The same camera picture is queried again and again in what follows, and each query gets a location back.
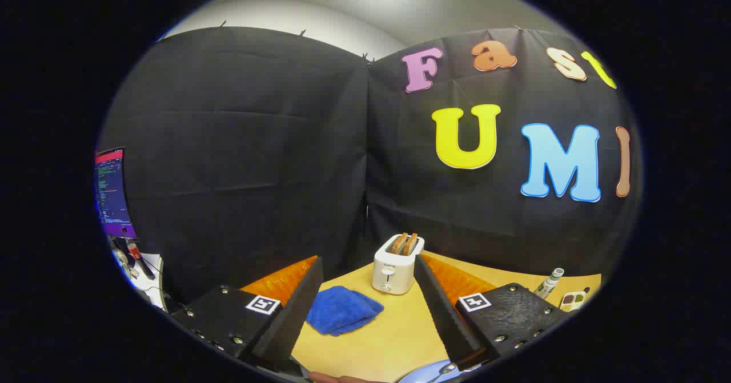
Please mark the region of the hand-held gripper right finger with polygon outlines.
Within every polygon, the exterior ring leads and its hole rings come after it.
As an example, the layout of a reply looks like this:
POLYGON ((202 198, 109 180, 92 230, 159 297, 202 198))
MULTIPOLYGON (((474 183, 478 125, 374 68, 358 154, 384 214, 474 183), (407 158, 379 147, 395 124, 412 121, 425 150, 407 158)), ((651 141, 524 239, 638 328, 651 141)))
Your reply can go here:
POLYGON ((413 276, 447 357, 462 372, 519 352, 568 316, 520 284, 494 287, 430 256, 417 255, 413 276))

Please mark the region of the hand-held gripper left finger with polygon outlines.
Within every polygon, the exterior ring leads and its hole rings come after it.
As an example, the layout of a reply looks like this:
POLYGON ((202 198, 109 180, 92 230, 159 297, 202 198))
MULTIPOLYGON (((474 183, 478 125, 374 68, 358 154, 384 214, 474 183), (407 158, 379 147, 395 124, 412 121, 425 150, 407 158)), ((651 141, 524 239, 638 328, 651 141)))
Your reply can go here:
POLYGON ((216 286, 171 316, 229 357, 272 372, 296 372, 292 350, 322 280, 322 258, 311 256, 242 288, 216 286))

